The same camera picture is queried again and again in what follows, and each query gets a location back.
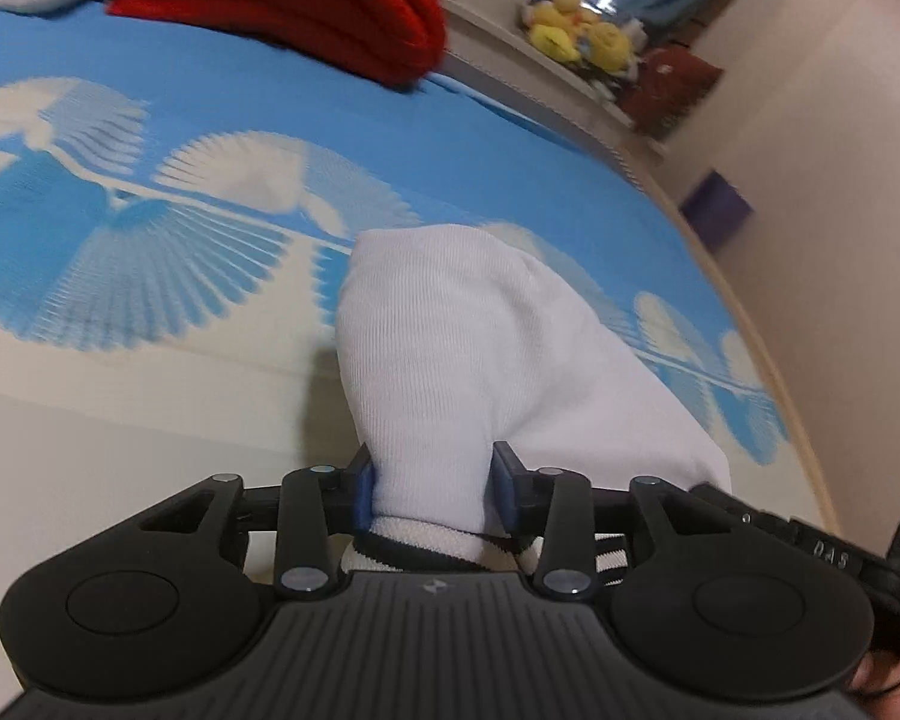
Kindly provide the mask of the black white striped small shirt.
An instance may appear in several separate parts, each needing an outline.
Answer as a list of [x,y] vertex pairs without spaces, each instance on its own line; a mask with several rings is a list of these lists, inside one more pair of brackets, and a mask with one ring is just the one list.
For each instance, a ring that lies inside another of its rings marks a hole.
[[347,405],[375,470],[350,571],[531,571],[491,491],[494,445],[598,488],[728,488],[704,427],[555,271],[468,226],[364,232],[336,314]]

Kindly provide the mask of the blue white patterned bedsheet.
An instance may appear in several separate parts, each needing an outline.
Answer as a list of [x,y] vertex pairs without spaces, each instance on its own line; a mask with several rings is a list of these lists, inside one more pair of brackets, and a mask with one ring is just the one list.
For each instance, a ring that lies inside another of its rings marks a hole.
[[[0,601],[212,473],[349,460],[333,323],[352,244],[442,223],[556,270],[683,399],[741,497],[814,522],[722,296],[606,158],[473,83],[390,91],[89,4],[0,13]],[[16,689],[0,644],[0,709]]]

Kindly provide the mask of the purple box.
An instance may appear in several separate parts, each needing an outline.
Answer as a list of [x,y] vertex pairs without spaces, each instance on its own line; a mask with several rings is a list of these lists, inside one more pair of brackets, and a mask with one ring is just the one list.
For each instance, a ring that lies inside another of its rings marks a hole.
[[752,206],[720,172],[710,171],[681,203],[681,215],[697,239],[715,254],[752,215]]

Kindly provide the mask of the yellow plush toys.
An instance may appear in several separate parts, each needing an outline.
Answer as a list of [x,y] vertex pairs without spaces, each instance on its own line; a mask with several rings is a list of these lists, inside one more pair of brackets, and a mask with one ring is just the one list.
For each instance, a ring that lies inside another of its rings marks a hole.
[[518,19],[528,43],[583,80],[632,83],[637,78],[634,41],[583,0],[535,0]]

